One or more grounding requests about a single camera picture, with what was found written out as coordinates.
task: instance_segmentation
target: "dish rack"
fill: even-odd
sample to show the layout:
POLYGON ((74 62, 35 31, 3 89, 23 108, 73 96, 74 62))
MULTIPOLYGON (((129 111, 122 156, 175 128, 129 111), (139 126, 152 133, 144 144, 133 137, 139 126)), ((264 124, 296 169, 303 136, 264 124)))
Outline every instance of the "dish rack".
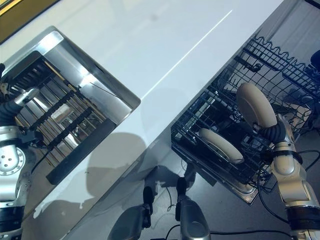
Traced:
POLYGON ((58 184, 116 124, 47 59, 35 55, 35 61, 16 71, 16 76, 8 81, 8 98, 13 99, 31 87, 39 88, 39 94, 23 107, 15 120, 21 127, 42 133, 43 146, 34 151, 38 163, 46 160, 52 167, 48 180, 58 184))
POLYGON ((236 103, 237 89, 242 83, 255 84, 274 112, 285 116, 299 136, 305 131, 319 92, 304 68, 304 63, 297 63, 263 37, 253 37, 172 125, 172 149, 208 182, 219 181, 251 204, 258 193, 259 168, 263 166, 260 185, 266 184, 272 175, 260 154, 272 151, 273 144, 254 134, 244 121, 236 103), (229 141, 241 152, 244 162, 231 163, 219 149, 199 137, 201 128, 229 141))

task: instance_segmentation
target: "black cable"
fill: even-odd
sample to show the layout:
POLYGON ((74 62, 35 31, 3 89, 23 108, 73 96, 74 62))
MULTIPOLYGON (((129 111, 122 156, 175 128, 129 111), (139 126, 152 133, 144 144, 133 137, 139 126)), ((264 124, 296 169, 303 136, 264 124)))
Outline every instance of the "black cable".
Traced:
POLYGON ((264 208, 270 213, 272 214, 274 217, 276 217, 277 219, 279 219, 280 221, 288 224, 289 222, 287 220, 285 220, 284 218, 278 216, 277 214, 275 214, 273 211, 270 210, 270 208, 267 207, 265 201, 263 200, 262 198, 262 195, 261 195, 261 189, 260 189, 260 173, 261 173, 261 169, 263 168, 263 165, 259 168, 259 171, 258 171, 258 178, 257 178, 257 189, 258 189, 258 195, 259 195, 259 198, 260 198, 260 201, 262 203, 262 205, 264 206, 264 208))
POLYGON ((183 159, 181 158, 181 168, 184 170, 184 171, 186 171, 186 169, 185 169, 185 167, 184 167, 184 165, 183 165, 183 159))
POLYGON ((43 157, 34 165, 34 167, 31 170, 31 174, 36 170, 36 168, 38 167, 38 165, 46 158, 46 156, 50 153, 50 151, 47 151, 43 157))
POLYGON ((255 233, 278 233, 284 234, 291 238, 291 236, 284 232, 278 230, 252 230, 252 231, 234 231, 234 232, 221 232, 221 231, 211 231, 211 235, 240 235, 240 234, 255 234, 255 233))
POLYGON ((167 190, 167 192, 168 192, 168 194, 169 194, 169 198, 170 198, 170 206, 168 206, 168 208, 166 209, 166 211, 169 212, 169 211, 171 210, 171 208, 172 208, 173 206, 175 206, 175 205, 172 204, 172 198, 171 198, 171 193, 170 193, 169 189, 168 189, 167 187, 166 187, 165 189, 167 190))
POLYGON ((167 233, 166 236, 165 236, 165 240, 168 240, 169 234, 170 234, 170 232, 172 231, 172 229, 174 229, 174 228, 176 228, 176 227, 179 227, 179 226, 180 226, 180 224, 177 224, 177 225, 174 225, 173 227, 171 227, 171 228, 169 229, 168 233, 167 233))
POLYGON ((320 151, 318 150, 305 150, 305 151, 299 151, 298 154, 306 154, 306 153, 318 153, 318 156, 315 158, 315 160, 305 168, 305 170, 309 170, 315 163, 320 159, 320 151))

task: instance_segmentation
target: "plate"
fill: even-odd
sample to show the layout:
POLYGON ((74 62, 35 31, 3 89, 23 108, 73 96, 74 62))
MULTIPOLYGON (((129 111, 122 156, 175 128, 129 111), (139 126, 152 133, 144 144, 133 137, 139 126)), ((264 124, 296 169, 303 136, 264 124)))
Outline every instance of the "plate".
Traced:
POLYGON ((209 129, 201 128, 199 130, 199 136, 221 151, 231 163, 240 164, 244 161, 244 157, 238 149, 219 134, 209 129))
POLYGON ((236 92, 236 102, 245 121, 269 128, 277 124, 277 118, 266 96, 251 83, 243 83, 236 92))

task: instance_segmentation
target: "white countertop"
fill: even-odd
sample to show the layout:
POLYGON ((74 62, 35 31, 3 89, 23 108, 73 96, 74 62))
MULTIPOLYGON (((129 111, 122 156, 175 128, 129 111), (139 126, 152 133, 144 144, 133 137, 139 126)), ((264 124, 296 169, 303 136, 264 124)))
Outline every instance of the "white countertop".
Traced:
POLYGON ((39 231, 73 227, 281 2, 61 0, 0 45, 4 62, 53 25, 141 99, 30 217, 50 205, 63 212, 57 200, 81 211, 59 221, 48 216, 39 231))

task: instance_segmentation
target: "black wire basket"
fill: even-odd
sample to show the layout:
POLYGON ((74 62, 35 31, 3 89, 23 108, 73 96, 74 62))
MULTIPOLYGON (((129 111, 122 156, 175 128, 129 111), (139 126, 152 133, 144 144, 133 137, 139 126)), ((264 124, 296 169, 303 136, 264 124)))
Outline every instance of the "black wire basket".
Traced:
POLYGON ((294 57, 273 47, 271 42, 265 42, 263 37, 253 37, 173 124, 172 149, 185 161, 201 165, 207 172, 218 171, 220 176, 216 178, 220 182, 226 180, 223 176, 231 176, 230 189, 234 188, 230 182, 235 181, 255 189, 258 171, 263 165, 260 179, 265 183, 271 171, 260 154, 272 151, 273 145, 254 134, 243 120, 236 103, 237 89, 242 83, 256 85, 270 101, 274 112, 285 116, 298 135, 305 129, 319 92, 304 68, 305 64, 297 63, 294 57), (245 161, 231 163, 219 149, 199 137, 201 128, 225 138, 241 152, 245 161))

